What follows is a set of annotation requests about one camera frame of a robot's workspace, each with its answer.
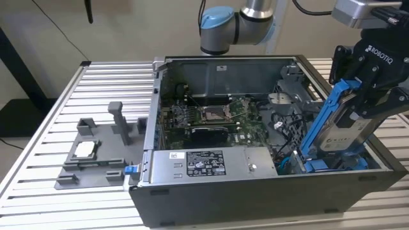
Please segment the cable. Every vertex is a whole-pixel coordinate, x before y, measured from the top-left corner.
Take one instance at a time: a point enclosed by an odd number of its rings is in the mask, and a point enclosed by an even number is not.
[[[324,15],[330,15],[331,14],[331,11],[322,11],[322,12],[311,12],[311,11],[307,11],[306,9],[303,9],[301,7],[301,5],[298,4],[297,0],[293,0],[293,4],[295,6],[295,8],[306,15],[310,15],[310,16],[324,16]]]
[[[201,25],[202,25],[202,16],[205,11],[205,0],[199,3],[198,14],[197,14],[197,25],[198,25],[198,35],[201,35]]]
[[[11,145],[11,144],[6,143],[1,138],[0,138],[0,141],[1,141],[3,144],[6,144],[6,145],[9,145],[9,146],[11,146],[11,147],[14,147],[14,148],[23,150],[23,148],[18,147],[17,145]]]
[[[46,15],[46,13],[43,12],[43,10],[41,9],[41,7],[38,6],[38,4],[35,3],[34,0],[31,0],[31,2],[34,3],[34,5],[37,6],[37,8],[39,9],[39,11],[42,12],[42,14],[45,15],[45,17],[49,19],[49,21],[53,23],[53,25],[55,26],[55,28],[58,29],[58,31],[61,32],[61,34],[63,35],[66,41],[71,44],[71,46],[77,49],[77,51],[82,54],[83,58],[86,59],[86,61],[89,61],[89,59],[86,58],[86,56],[83,55],[83,53],[81,52],[81,50],[78,49],[78,47],[71,43],[71,41],[67,39],[65,33],[62,32],[62,30],[59,29],[59,27],[57,26],[57,24],[53,22],[53,20],[50,19],[50,17]]]

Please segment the motherboard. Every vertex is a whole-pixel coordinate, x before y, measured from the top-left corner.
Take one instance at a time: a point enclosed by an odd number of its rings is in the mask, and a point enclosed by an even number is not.
[[[269,146],[257,101],[245,96],[218,101],[226,104],[201,105],[189,96],[162,107],[165,149]]]

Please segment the power supply label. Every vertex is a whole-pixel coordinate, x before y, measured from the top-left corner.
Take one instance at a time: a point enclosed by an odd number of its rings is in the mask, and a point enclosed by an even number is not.
[[[225,175],[222,151],[186,152],[187,176]]]

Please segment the robotiq logo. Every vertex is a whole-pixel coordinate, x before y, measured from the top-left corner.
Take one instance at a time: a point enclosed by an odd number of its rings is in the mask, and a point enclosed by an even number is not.
[[[376,48],[374,48],[371,45],[367,46],[364,51],[376,55],[383,61],[387,62],[388,65],[392,63],[392,58],[383,54],[380,51],[378,51]]]

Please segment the aluminum extrusion table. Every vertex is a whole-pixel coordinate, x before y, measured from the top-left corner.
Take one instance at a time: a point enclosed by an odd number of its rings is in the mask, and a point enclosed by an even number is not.
[[[331,60],[309,61],[327,78]],[[0,229],[146,229],[121,186],[73,190],[54,190],[53,186],[77,135],[78,119],[91,117],[97,124],[111,124],[106,112],[110,101],[123,103],[127,121],[147,116],[151,83],[151,62],[93,62],[89,67],[79,67],[0,184]],[[409,168],[407,119],[402,115],[391,116],[375,136]],[[387,191],[366,195],[342,214],[195,226],[195,229],[238,228],[409,229],[409,176]]]

